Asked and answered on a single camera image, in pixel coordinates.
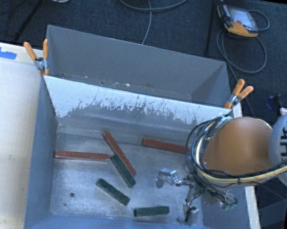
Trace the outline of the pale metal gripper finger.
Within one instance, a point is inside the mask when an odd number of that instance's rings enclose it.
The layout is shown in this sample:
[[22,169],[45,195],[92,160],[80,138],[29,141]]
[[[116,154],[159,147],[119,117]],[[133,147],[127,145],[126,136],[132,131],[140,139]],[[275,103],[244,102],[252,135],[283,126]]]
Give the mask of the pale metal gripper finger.
[[170,170],[167,168],[163,168],[158,172],[158,176],[160,177],[167,177],[167,178],[171,178],[173,180],[177,180],[177,175],[176,175],[177,171],[176,170]]
[[169,184],[170,186],[175,186],[175,182],[173,179],[171,178],[167,178],[167,177],[158,177],[156,179],[156,186],[157,188],[162,188],[164,186],[165,183]]

